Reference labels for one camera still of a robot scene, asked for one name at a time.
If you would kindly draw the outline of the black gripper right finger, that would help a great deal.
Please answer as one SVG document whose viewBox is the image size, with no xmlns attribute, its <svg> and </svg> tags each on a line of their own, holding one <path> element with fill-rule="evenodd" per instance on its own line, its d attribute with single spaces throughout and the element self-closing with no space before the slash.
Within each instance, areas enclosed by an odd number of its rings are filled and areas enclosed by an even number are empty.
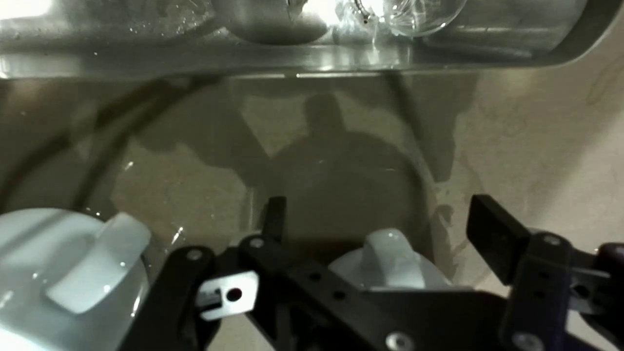
<svg viewBox="0 0 624 351">
<path fill-rule="evenodd" d="M 496 276 L 504 284 L 511 284 L 531 229 L 492 194 L 474 194 L 468 208 L 467 235 Z"/>
</svg>

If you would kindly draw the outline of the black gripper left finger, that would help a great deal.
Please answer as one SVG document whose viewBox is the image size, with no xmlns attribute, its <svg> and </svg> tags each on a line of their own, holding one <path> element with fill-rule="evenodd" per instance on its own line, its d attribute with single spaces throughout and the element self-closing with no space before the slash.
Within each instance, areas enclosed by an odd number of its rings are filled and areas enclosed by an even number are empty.
<svg viewBox="0 0 624 351">
<path fill-rule="evenodd" d="M 285 237 L 287 223 L 287 198 L 272 196 L 264 208 L 262 233 L 281 241 Z"/>
</svg>

